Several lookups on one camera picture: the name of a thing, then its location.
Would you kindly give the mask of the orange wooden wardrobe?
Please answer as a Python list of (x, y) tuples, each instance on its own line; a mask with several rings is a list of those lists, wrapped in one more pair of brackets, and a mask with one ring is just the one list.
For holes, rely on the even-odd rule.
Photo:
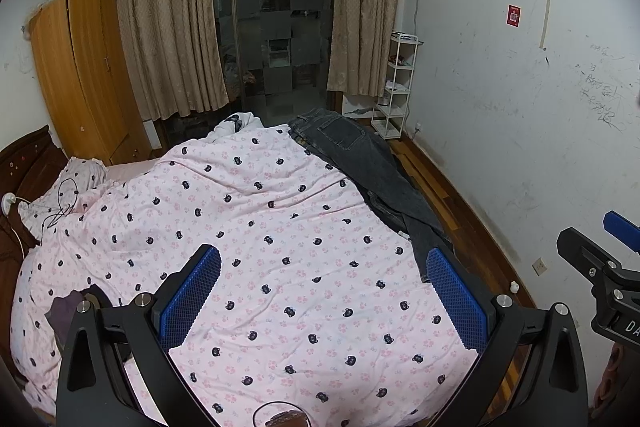
[(116, 0), (51, 0), (28, 29), (64, 152), (107, 166), (147, 160), (152, 147), (129, 80)]

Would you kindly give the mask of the white storage shelf rack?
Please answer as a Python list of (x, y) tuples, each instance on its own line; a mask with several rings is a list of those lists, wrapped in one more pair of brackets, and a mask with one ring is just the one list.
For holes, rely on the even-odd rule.
[(385, 141), (398, 140), (404, 133), (420, 46), (422, 41), (416, 35), (398, 30), (390, 34), (384, 91), (372, 108), (370, 120), (373, 130)]

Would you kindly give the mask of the white wall socket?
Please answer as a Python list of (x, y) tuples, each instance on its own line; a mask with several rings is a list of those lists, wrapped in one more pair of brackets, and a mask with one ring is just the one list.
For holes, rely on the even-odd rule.
[(547, 271), (547, 267), (544, 264), (544, 260), (542, 260), (541, 258), (538, 258), (533, 264), (532, 264), (532, 268), (534, 269), (535, 273), (538, 275), (538, 277), (540, 277), (542, 274), (544, 274), (544, 272)]

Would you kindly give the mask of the dark grey denim jeans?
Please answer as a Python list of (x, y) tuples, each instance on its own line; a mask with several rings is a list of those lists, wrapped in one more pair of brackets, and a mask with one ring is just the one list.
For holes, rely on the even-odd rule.
[(288, 122), (291, 138), (344, 173), (386, 227), (409, 236), (421, 280), (428, 253), (452, 244), (435, 211), (412, 185), (387, 143), (367, 127), (339, 113), (315, 108)]

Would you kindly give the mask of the dark glass sliding door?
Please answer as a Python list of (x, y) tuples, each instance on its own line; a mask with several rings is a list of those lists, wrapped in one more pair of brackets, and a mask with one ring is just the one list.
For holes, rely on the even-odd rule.
[(214, 0), (230, 98), (266, 126), (328, 103), (334, 0)]

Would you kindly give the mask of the pink cat-print duvet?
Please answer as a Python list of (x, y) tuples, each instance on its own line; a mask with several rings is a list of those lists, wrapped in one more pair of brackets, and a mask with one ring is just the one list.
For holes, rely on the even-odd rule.
[(407, 236), (288, 127), (253, 117), (106, 180), (43, 232), (17, 279), (11, 355), (24, 395), (55, 410), (62, 355), (47, 313), (96, 286), (115, 305), (156, 291), (203, 244), (220, 277), (170, 352), (219, 424), (301, 407), (316, 426), (409, 426), (433, 416), (476, 354)]

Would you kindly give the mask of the red wall sticker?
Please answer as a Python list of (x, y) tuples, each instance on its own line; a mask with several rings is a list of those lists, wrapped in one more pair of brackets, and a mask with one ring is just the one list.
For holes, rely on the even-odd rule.
[(512, 27), (520, 26), (521, 15), (522, 9), (517, 5), (510, 4), (506, 13), (506, 23)]

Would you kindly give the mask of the pink cat-print pillow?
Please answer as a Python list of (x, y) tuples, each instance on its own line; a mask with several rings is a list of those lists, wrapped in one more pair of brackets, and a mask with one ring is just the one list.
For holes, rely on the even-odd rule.
[(17, 211), (34, 239), (42, 239), (43, 232), (71, 213), (80, 195), (97, 188), (106, 175), (107, 169), (99, 159), (72, 157), (46, 193), (29, 202), (21, 200)]

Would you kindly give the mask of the dark wooden headboard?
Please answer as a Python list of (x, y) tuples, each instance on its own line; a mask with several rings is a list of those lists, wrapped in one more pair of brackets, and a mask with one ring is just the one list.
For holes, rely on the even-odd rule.
[[(48, 126), (30, 132), (1, 151), (1, 195), (12, 193), (32, 202), (42, 196), (67, 164), (67, 157), (51, 138)], [(23, 225), (15, 207), (1, 216), (0, 236), (1, 356), (12, 376), (20, 376), (10, 350), (11, 308), (23, 254), (39, 239)]]

